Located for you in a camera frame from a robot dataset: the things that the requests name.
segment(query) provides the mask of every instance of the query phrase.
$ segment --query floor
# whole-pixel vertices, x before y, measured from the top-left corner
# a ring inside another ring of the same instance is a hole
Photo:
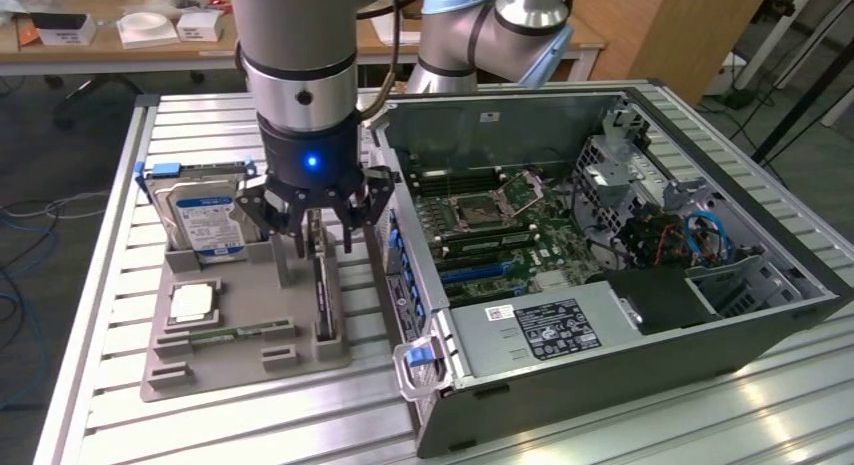
[[[738,44],[738,51],[750,55],[758,48],[769,26],[752,26]],[[778,50],[785,51],[802,36],[792,31]],[[780,59],[781,52],[772,56],[769,64]],[[761,141],[789,111],[818,73],[833,59],[834,52],[820,50],[788,90],[774,94],[774,106],[762,107],[748,126],[754,141]],[[186,73],[141,74],[134,81],[150,93],[221,93],[243,91],[245,86],[235,72],[207,72],[206,83],[190,81]],[[16,86],[18,77],[7,78]],[[66,77],[66,91],[74,89],[83,77]],[[854,84],[854,71],[841,77],[814,110],[825,109]],[[50,90],[39,77],[31,77],[20,89],[3,96],[0,83],[0,205],[20,200],[59,199],[80,192],[104,190],[110,187],[116,167],[124,133],[130,122],[134,97],[118,85],[92,96],[84,107],[75,111],[76,127],[68,132],[58,131],[50,122],[47,111],[60,100],[66,91]],[[724,106],[713,99],[704,105],[713,110]],[[744,121],[753,107],[728,111],[733,119]],[[816,112],[800,123],[808,123]],[[730,134],[738,128],[724,113],[705,113],[720,129]],[[837,129],[816,125],[774,162],[792,191],[818,212],[840,232],[854,240],[854,212],[850,207],[849,190],[854,189],[854,111],[840,120]],[[750,149],[745,136],[736,142]],[[75,202],[67,214],[98,210],[103,199]],[[14,211],[32,211],[16,208]],[[18,220],[27,227],[46,227],[46,217]],[[28,305],[42,322],[42,339],[28,327],[11,345],[0,350],[0,406],[19,391],[30,393],[15,406],[0,411],[0,462],[8,465],[30,463],[39,440],[42,422],[47,412],[54,381],[75,315],[76,303],[86,279],[86,271],[98,236],[99,218],[63,220],[56,227],[56,249],[40,265],[18,279]],[[12,230],[0,223],[0,264],[4,264],[27,246],[39,233]],[[0,316],[7,308],[0,308]],[[0,322],[0,344],[15,328],[15,320]],[[39,350],[47,351],[44,361]],[[39,370],[46,370],[40,380]]]

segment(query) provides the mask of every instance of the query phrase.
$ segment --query table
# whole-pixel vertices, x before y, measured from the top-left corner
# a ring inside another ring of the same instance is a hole
[[[58,0],[67,11],[91,13],[96,19],[114,22],[123,15],[122,7],[143,0]],[[119,32],[114,26],[99,27],[88,47],[46,47],[40,42],[19,47],[18,26],[23,19],[0,28],[0,76],[63,75],[98,73],[161,72],[177,70],[210,70],[234,68],[234,45],[238,37],[233,15],[223,17],[223,38],[219,42],[182,42],[159,47],[124,50]],[[574,19],[577,29],[569,58],[580,59],[576,79],[586,79],[598,50],[605,48],[602,37],[581,20]],[[379,38],[370,21],[358,24],[361,64],[386,64],[391,47]],[[418,47],[403,47],[401,63],[415,63]]]
[[[854,249],[666,88],[632,84],[837,273]],[[373,101],[375,90],[361,94]],[[249,94],[147,97],[135,109],[35,458],[46,464],[854,463],[854,306],[786,339],[737,373],[419,460],[363,243],[339,255],[349,368],[143,403],[166,234],[134,163],[259,160]],[[681,179],[698,170],[656,129],[650,152]]]
[[[784,17],[777,22],[777,26],[772,30],[772,33],[769,33],[769,36],[765,38],[765,41],[760,46],[760,50],[757,50],[756,55],[753,56],[753,58],[748,62],[748,65],[745,66],[745,69],[742,70],[742,73],[738,75],[738,79],[736,80],[737,89],[744,90],[748,84],[750,83],[750,80],[753,79],[754,75],[760,71],[760,67],[768,60],[769,55],[772,54],[772,51],[777,47],[777,44],[784,38],[784,35],[786,34],[789,27],[792,27],[792,24],[798,18],[798,15],[801,14],[801,11],[806,7],[806,4],[809,3],[809,1],[810,0],[794,0],[796,11],[790,17]],[[850,3],[852,3],[852,0],[840,0],[840,3],[834,7],[834,9],[828,13],[824,20],[817,25],[816,33],[813,33],[808,41],[801,46],[798,53],[792,58],[789,65],[786,65],[784,72],[780,74],[780,78],[777,79],[777,82],[774,82],[774,86],[777,88],[785,88],[786,85],[789,84],[789,80],[792,80],[792,77],[801,69],[804,62],[806,62],[806,57],[810,55],[810,53],[813,53],[816,44],[821,42],[821,40],[825,38],[825,36],[830,32],[830,24],[833,23],[836,17],[841,13],[844,13]]]

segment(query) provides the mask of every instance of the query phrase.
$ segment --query gray parts tray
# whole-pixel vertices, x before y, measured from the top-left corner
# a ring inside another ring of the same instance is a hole
[[[319,342],[314,262],[278,236],[247,247],[249,260],[203,268],[193,251],[167,252],[141,386],[146,402],[350,365],[334,248],[326,275],[337,336]],[[211,308],[177,321],[175,291],[191,285],[210,286]]]

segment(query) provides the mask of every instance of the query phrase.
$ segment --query hard drive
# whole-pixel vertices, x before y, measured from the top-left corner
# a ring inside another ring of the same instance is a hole
[[[246,259],[246,244],[262,240],[258,227],[235,202],[238,185],[254,170],[251,163],[171,163],[155,165],[145,177],[170,249],[194,250],[201,264]]]

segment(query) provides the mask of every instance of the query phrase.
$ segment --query white box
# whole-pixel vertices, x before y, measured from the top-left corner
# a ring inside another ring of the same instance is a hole
[[[718,70],[718,75],[716,75],[712,84],[709,84],[706,95],[724,95],[730,90],[733,87],[733,78],[738,77],[738,74],[742,73],[745,65],[748,65],[745,59],[730,52]]]
[[[91,15],[86,16],[80,28],[36,28],[42,43],[46,45],[82,45],[87,46],[92,43],[98,26]]]
[[[137,29],[128,26],[126,20],[137,19],[131,23],[141,25],[145,24],[139,21],[139,18],[159,21],[154,21],[153,26],[147,29]],[[158,14],[141,12],[127,15],[116,22],[116,27],[119,28],[119,38],[122,39],[122,46],[124,48],[157,47],[158,45],[169,45],[170,43],[181,42],[173,22]]]
[[[178,21],[178,36],[186,42],[219,42],[223,25],[221,12],[186,13]]]

